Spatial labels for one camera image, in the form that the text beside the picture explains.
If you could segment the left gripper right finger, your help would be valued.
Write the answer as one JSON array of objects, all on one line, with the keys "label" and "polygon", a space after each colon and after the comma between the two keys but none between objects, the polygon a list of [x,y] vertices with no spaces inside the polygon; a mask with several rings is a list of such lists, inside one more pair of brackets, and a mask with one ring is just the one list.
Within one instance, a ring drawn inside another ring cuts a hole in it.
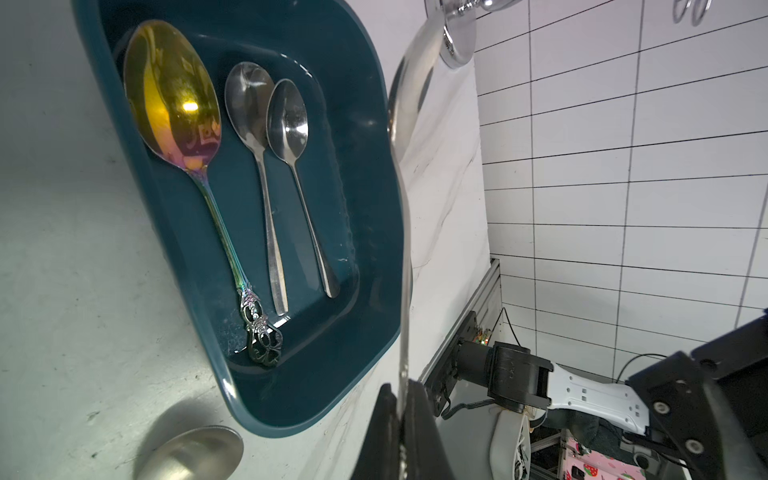
[{"label": "left gripper right finger", "polygon": [[403,415],[405,479],[454,479],[425,386],[410,380]]}]

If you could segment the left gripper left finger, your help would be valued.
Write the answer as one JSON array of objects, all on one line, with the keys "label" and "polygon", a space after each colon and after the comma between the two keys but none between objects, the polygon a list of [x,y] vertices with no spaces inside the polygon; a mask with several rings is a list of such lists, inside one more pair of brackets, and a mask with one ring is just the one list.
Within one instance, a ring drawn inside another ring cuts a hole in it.
[{"label": "left gripper left finger", "polygon": [[381,386],[352,480],[399,478],[400,420],[397,398],[389,383]]}]

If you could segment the teal plastic storage box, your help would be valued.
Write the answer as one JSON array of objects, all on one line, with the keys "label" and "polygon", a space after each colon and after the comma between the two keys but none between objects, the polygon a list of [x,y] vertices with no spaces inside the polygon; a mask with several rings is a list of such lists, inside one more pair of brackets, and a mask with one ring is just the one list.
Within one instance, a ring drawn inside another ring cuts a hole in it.
[{"label": "teal plastic storage box", "polygon": [[[400,330],[403,221],[387,134],[385,78],[347,1],[76,1],[74,19],[156,235],[237,422],[267,438],[308,429],[374,366]],[[272,303],[257,166],[232,124],[209,169],[242,267],[283,335],[273,368],[250,360],[239,298],[197,187],[142,141],[122,63],[136,27],[164,20],[191,42],[217,91],[252,61],[298,87],[308,145],[297,168],[340,293],[325,295],[290,168],[265,156],[289,310]]]}]

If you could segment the small silver spoon front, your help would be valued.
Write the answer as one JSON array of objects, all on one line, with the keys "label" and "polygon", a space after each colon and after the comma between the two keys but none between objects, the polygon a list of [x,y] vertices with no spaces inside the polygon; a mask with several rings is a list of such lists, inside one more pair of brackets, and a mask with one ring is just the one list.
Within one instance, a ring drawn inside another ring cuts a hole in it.
[{"label": "small silver spoon front", "polygon": [[444,43],[445,13],[433,10],[407,48],[392,82],[388,99],[388,134],[403,219],[402,293],[400,306],[400,361],[397,415],[403,418],[409,386],[409,319],[412,298],[410,208],[400,162],[405,158],[427,95],[435,63]]}]

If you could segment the silver plain spoon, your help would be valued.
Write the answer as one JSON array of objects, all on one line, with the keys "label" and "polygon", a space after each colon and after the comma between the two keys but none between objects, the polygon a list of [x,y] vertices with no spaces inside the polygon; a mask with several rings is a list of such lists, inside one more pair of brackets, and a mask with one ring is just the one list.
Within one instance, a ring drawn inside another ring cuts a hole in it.
[{"label": "silver plain spoon", "polygon": [[272,77],[263,67],[243,61],[234,65],[227,76],[224,100],[227,115],[236,134],[250,150],[257,165],[264,210],[271,294],[277,315],[283,316],[289,310],[287,288],[264,161],[268,146],[266,115],[274,86]]}]

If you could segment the rainbow gold spoon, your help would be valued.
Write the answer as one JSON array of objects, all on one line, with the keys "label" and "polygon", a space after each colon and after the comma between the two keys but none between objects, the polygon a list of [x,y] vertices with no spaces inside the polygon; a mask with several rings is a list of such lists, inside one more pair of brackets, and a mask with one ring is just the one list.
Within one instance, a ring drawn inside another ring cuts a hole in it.
[{"label": "rainbow gold spoon", "polygon": [[191,179],[210,211],[239,296],[248,356],[263,367],[275,367],[282,353],[282,333],[270,323],[253,291],[209,183],[208,167],[222,141],[222,120],[206,67],[180,30],[150,19],[130,37],[122,78],[143,142]]}]

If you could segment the large silver spoon front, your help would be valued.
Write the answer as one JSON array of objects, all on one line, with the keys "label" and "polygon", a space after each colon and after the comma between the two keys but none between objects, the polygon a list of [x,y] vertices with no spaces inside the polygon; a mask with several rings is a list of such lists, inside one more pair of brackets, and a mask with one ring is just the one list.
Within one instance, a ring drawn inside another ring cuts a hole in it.
[{"label": "large silver spoon front", "polygon": [[136,479],[229,479],[244,441],[226,426],[205,426],[177,435],[150,454]]}]

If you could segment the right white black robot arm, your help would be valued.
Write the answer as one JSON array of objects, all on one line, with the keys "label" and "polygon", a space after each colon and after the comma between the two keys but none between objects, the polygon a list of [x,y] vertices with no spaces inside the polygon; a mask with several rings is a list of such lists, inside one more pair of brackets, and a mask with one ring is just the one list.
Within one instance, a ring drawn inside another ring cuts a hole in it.
[{"label": "right white black robot arm", "polygon": [[694,479],[767,476],[767,317],[673,353],[619,383],[579,376],[498,342],[461,340],[452,377],[486,388],[498,405],[543,423],[555,410],[597,417],[625,441],[680,460]]}]

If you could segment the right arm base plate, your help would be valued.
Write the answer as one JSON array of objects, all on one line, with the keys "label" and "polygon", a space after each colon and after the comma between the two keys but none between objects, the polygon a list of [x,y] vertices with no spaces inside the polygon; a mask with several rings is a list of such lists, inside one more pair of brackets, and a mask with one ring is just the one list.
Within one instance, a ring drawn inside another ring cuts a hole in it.
[{"label": "right arm base plate", "polygon": [[447,344],[441,347],[436,360],[427,370],[423,383],[435,417],[439,417],[450,403],[450,395],[458,381],[456,365],[460,347],[463,343],[473,342],[477,332],[477,314],[470,310],[458,323]]}]

